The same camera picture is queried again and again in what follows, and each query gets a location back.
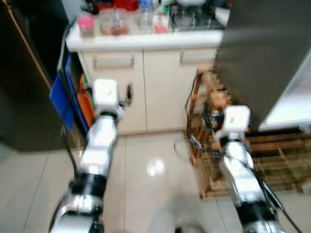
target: red lid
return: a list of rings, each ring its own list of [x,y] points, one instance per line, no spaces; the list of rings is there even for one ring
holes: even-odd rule
[[[82,15],[78,17],[79,27],[94,27],[95,19],[94,16]]]

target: plastic bottle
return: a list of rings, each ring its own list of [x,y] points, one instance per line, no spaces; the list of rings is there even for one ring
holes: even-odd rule
[[[139,0],[140,27],[143,31],[152,31],[152,0]]]

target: white countertop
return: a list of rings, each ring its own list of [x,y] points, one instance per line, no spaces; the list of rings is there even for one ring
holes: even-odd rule
[[[95,36],[82,38],[77,24],[70,29],[66,39],[69,51],[85,50],[141,50],[166,48],[218,47],[223,37],[221,30],[198,32],[180,32],[152,34],[143,32],[138,24],[137,15],[130,15],[128,20],[130,32],[127,35],[103,35],[99,28],[99,19],[95,20]]]

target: cabinet door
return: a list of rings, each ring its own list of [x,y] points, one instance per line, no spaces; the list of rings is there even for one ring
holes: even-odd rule
[[[114,79],[118,82],[120,98],[125,98],[126,87],[133,85],[133,101],[124,110],[118,124],[120,134],[145,133],[146,109],[142,51],[85,52],[86,67],[91,79]]]
[[[185,103],[200,66],[212,66],[217,48],[144,50],[147,131],[184,129]]]

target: cabinet handle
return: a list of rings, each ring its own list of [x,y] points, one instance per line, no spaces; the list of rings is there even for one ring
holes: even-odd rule
[[[193,53],[186,54],[185,52],[180,53],[180,63],[192,63],[192,62],[206,62],[215,59],[216,53],[205,52],[205,53]]]
[[[94,68],[100,67],[119,67],[119,66],[133,66],[135,56],[130,55],[128,58],[93,58]]]

